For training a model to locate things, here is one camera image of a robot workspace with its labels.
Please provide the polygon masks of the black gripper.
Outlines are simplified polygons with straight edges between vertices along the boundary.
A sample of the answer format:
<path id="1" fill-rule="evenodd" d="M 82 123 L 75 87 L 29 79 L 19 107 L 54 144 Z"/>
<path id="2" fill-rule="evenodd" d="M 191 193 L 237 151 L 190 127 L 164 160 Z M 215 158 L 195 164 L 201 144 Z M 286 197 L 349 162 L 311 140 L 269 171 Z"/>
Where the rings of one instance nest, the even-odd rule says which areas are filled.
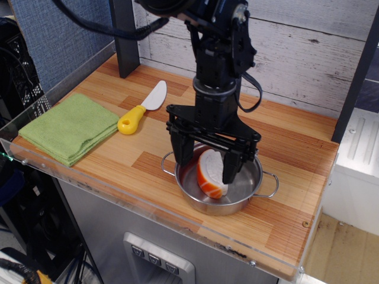
<path id="1" fill-rule="evenodd" d="M 237 110 L 252 112 L 261 99 L 250 108 L 239 101 L 241 80 L 237 79 L 223 88 L 211 88 L 195 78 L 195 105 L 166 107 L 169 113 L 167 130 L 176 162 L 186 166 L 193 158 L 194 142 L 199 141 L 225 151 L 223 158 L 223 183 L 233 183 L 243 162 L 253 161 L 256 145 L 261 135 L 238 117 Z"/>

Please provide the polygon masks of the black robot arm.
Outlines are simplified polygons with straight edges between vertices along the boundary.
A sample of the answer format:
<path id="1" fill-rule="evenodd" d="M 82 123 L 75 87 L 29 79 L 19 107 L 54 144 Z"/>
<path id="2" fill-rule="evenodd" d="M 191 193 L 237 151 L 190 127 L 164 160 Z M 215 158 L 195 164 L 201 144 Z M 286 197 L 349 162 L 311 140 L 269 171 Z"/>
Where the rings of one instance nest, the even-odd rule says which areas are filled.
<path id="1" fill-rule="evenodd" d="M 234 181 L 244 163 L 252 161 L 261 136 L 238 116 L 240 87 L 247 80 L 256 50 L 249 37 L 246 1 L 141 1 L 141 6 L 162 18 L 182 20 L 191 36 L 196 61 L 193 80 L 195 104 L 168 105 L 167 129 L 176 162 L 185 166 L 195 142 L 224 151 L 222 179 Z"/>

